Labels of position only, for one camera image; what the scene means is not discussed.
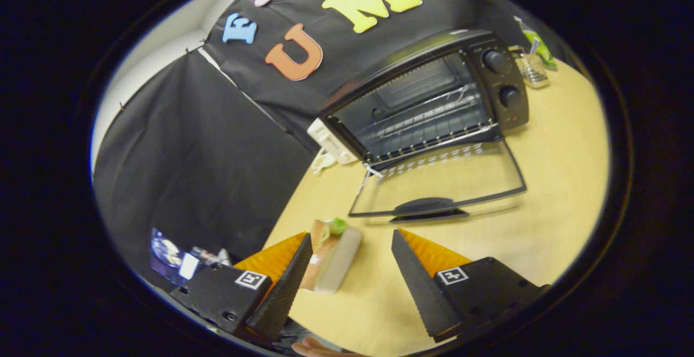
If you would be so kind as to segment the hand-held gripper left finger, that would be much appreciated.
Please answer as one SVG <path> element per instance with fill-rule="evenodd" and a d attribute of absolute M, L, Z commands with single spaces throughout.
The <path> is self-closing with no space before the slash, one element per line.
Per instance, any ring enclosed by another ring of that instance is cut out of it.
<path fill-rule="evenodd" d="M 169 295 L 224 333 L 270 345 L 279 338 L 312 254 L 311 235 L 300 232 L 233 266 L 210 265 Z"/>

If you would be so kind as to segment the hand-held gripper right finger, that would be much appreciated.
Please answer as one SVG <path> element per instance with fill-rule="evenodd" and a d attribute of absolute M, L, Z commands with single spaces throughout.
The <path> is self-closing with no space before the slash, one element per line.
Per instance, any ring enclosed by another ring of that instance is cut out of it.
<path fill-rule="evenodd" d="M 394 230 L 391 251 L 435 342 L 487 335 L 549 288 L 530 282 L 496 258 L 471 260 L 403 228 Z"/>

